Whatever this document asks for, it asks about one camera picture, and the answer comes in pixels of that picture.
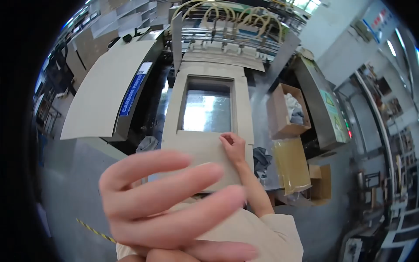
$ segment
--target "cardboard box blank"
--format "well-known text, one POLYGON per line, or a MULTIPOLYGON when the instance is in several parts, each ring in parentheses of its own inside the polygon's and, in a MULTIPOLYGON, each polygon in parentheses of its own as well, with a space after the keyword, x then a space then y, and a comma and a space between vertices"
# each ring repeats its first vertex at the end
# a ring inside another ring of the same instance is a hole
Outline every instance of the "cardboard box blank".
POLYGON ((310 181, 312 185, 312 187, 309 189, 311 196, 310 201, 314 205, 327 204, 329 200, 332 199, 332 181, 330 165, 310 165, 309 169, 310 181))
POLYGON ((311 128, 307 108, 301 90, 280 83, 266 102, 269 131, 272 139, 279 139, 281 133, 300 135, 311 128), (303 125, 290 122, 284 95, 290 93, 300 103, 303 113, 303 125))

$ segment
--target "fluorescent light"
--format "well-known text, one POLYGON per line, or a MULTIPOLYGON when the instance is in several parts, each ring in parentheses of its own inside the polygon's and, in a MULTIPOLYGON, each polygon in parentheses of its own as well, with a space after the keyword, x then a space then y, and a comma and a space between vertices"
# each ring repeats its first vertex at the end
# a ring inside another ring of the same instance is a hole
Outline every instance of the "fluorescent light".
POLYGON ((396 56, 396 52, 394 51, 393 45, 391 44, 391 42, 389 40, 387 40, 387 44, 388 44, 388 47, 390 48, 390 51, 393 54, 393 56, 396 56))
POLYGON ((68 25, 68 23, 71 22, 73 19, 74 19, 74 17, 70 18, 70 20, 67 21, 64 26, 68 25))
POLYGON ((403 39, 401 38, 400 32, 398 31, 398 29, 397 29, 397 28, 396 28, 396 34, 397 34, 398 40, 400 41, 401 46, 402 46, 403 48, 405 48, 405 46, 404 46, 404 42, 403 42, 403 39))

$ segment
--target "cardboard flap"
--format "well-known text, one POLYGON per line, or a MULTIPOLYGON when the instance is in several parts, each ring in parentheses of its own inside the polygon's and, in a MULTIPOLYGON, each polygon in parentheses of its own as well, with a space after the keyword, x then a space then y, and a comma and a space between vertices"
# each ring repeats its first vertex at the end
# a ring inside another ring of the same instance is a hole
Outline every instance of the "cardboard flap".
POLYGON ((321 168, 317 165, 308 165, 310 178, 321 178, 321 168))
POLYGON ((332 180, 330 165, 321 166, 321 196, 323 199, 332 198, 332 180))
POLYGON ((316 206, 319 206, 319 205, 325 205, 329 203, 329 200, 328 199, 314 199, 314 200, 312 199, 311 203, 316 206))

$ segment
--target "rectangular cutout window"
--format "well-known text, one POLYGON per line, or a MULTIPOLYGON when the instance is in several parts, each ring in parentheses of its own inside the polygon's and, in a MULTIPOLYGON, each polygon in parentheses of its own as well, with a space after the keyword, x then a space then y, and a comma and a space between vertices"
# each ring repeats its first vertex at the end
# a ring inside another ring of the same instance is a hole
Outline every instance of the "rectangular cutout window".
POLYGON ((233 80, 189 76, 182 98, 178 130, 232 131, 233 80))

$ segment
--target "blue label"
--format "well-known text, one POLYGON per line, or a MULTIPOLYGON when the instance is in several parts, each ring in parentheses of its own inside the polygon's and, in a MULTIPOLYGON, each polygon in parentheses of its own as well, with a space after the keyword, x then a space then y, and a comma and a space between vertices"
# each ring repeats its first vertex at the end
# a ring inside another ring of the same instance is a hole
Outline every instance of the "blue label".
POLYGON ((144 80, 145 75, 136 75, 131 85, 129 86, 128 93, 122 102, 122 108, 119 112, 120 116, 127 116, 131 110, 132 103, 134 102, 135 96, 137 95, 140 85, 144 80))

